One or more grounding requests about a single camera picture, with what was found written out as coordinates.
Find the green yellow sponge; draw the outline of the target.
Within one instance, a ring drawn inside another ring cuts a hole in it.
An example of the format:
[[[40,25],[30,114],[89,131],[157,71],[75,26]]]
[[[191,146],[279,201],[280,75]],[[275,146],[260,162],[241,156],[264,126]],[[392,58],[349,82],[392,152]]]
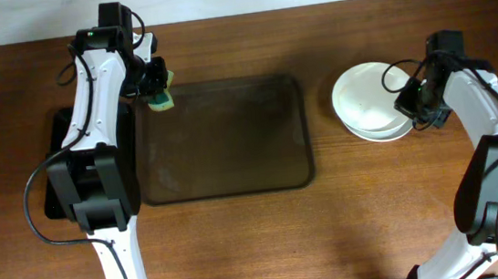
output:
[[[174,107],[174,101],[171,97],[170,87],[174,78],[174,73],[168,70],[168,76],[166,80],[166,86],[162,90],[162,93],[157,93],[154,97],[149,97],[148,106],[150,110],[155,112],[167,111]]]

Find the cream white plate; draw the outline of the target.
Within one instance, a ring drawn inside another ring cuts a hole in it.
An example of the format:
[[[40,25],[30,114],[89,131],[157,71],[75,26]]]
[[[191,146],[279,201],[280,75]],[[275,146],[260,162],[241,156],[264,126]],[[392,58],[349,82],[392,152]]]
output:
[[[398,67],[393,67],[382,77],[388,63],[365,62],[346,70],[337,79],[332,89],[331,102],[337,116],[345,125],[365,132],[386,132],[399,128],[410,121],[394,108],[409,75]]]

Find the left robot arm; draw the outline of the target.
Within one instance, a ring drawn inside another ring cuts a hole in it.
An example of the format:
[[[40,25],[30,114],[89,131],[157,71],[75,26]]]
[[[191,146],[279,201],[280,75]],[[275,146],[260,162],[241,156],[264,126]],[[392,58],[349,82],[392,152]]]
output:
[[[47,164],[46,215],[69,219],[95,247],[106,279],[148,279],[138,245],[140,186],[135,112],[173,107],[173,74],[155,54],[157,38],[135,33],[140,17],[119,2],[98,7],[95,27],[69,43],[74,106],[54,120]]]

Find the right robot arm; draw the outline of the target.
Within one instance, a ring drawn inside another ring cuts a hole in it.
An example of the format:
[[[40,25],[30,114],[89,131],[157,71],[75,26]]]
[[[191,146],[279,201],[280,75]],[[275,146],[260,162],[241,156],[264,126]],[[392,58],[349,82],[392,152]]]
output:
[[[431,34],[425,50],[394,89],[394,108],[417,130],[440,129],[455,114],[474,153],[455,194],[453,232],[406,279],[486,279],[498,262],[498,77],[489,61],[466,56],[461,31]]]

